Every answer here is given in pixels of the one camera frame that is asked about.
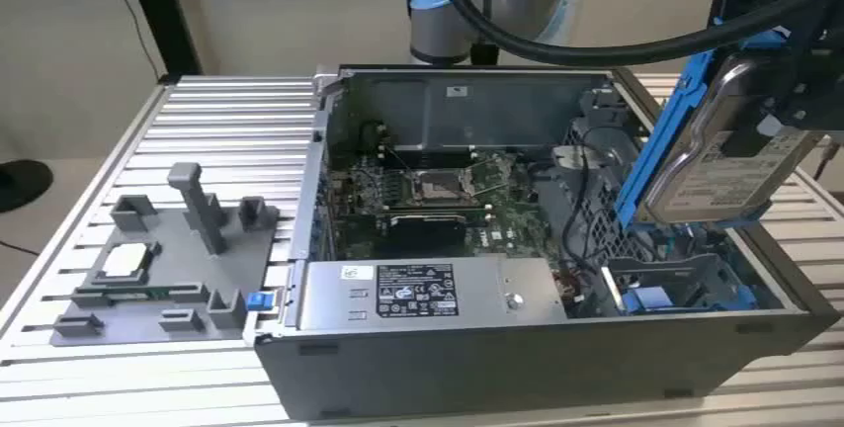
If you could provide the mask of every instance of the hard disk label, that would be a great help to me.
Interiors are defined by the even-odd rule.
[[[458,287],[451,264],[379,266],[376,313],[384,318],[454,316]]]
[[[807,132],[779,135],[759,155],[727,158],[722,144],[732,132],[719,132],[686,175],[670,200],[670,210],[720,210],[742,208],[778,170],[783,160],[800,145]]]

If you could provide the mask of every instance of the aluminum extrusion table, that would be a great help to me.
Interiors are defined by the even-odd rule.
[[[658,99],[667,97],[676,75],[640,78]],[[246,341],[56,348],[50,340],[67,296],[112,230],[110,207],[120,195],[138,193],[148,194],[158,207],[178,206],[179,192],[167,184],[178,161],[203,165],[203,186],[223,205],[262,195],[282,209],[264,285],[284,283],[311,99],[311,78],[188,77],[158,89],[0,311],[0,423],[166,427],[290,422]],[[764,223],[844,311],[844,208],[802,171],[779,190]],[[263,317],[252,314],[250,323],[264,323]],[[844,425],[844,322],[795,355],[755,362],[703,399],[360,425],[559,424]]]

